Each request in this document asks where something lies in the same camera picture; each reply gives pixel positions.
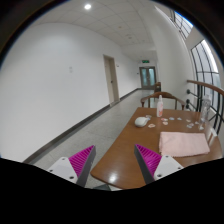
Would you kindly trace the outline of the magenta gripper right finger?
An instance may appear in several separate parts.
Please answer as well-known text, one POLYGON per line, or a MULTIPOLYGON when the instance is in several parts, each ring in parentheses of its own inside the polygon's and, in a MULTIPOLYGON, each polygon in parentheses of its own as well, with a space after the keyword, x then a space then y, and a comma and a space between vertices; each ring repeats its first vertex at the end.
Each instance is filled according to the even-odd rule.
POLYGON ((134 154, 146 184, 183 169, 183 166, 171 156, 161 156, 138 144, 134 147, 134 154))

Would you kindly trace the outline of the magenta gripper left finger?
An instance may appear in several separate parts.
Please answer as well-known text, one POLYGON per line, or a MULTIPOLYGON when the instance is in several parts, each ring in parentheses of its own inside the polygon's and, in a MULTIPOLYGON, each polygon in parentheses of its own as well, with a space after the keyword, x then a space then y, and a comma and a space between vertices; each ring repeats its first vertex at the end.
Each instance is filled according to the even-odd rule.
POLYGON ((92 145, 69 158, 59 158, 50 168, 47 169, 47 171, 77 184, 78 186, 84 187, 95 156, 96 147, 92 145))

